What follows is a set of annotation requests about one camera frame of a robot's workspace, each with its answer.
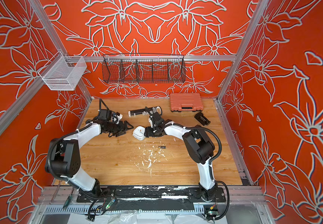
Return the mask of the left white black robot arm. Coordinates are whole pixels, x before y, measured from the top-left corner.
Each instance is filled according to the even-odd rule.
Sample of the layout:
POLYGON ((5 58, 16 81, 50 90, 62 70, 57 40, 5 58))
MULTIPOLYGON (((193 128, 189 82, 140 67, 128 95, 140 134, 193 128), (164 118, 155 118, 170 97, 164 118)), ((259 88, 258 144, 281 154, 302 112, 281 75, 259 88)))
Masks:
POLYGON ((45 171, 55 179, 65 181, 91 200, 100 200, 106 193, 98 179, 91 177, 81 167, 80 149, 94 137, 107 133, 119 137, 133 129, 127 121, 88 120, 86 125, 60 138, 52 139, 46 158, 45 171))

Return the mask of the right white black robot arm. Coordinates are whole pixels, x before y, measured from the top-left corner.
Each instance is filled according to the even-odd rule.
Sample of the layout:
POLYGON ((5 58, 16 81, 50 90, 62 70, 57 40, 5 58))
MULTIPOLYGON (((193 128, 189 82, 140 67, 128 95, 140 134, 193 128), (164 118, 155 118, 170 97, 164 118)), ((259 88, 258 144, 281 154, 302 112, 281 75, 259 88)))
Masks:
POLYGON ((205 202, 226 202, 228 195, 219 189, 213 172, 213 161, 222 152, 218 136, 202 126, 186 127, 172 120, 164 120, 159 113, 149 114, 150 126, 144 135, 148 137, 173 136, 184 141, 190 158, 197 164, 199 172, 198 188, 189 188, 189 198, 205 202))

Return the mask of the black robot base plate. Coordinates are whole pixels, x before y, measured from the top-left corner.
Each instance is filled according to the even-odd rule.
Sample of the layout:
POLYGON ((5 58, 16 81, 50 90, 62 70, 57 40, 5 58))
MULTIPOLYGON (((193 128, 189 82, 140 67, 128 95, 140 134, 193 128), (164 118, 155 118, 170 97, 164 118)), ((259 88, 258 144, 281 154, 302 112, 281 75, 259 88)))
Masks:
POLYGON ((154 199, 184 199, 189 202, 226 202, 223 188, 202 191, 199 186, 157 186, 157 185, 110 185, 102 186, 101 190, 108 189, 107 201, 112 198, 126 200, 154 200, 154 199))

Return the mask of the white alarm device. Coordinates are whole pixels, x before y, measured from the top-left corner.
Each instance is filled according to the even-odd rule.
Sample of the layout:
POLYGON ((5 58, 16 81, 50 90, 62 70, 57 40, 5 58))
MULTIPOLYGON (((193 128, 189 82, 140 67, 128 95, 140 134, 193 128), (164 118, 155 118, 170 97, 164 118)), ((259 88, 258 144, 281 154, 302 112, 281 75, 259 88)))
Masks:
POLYGON ((134 129, 132 133, 133 137, 139 141, 143 141, 145 137, 145 128, 142 126, 138 126, 134 129))

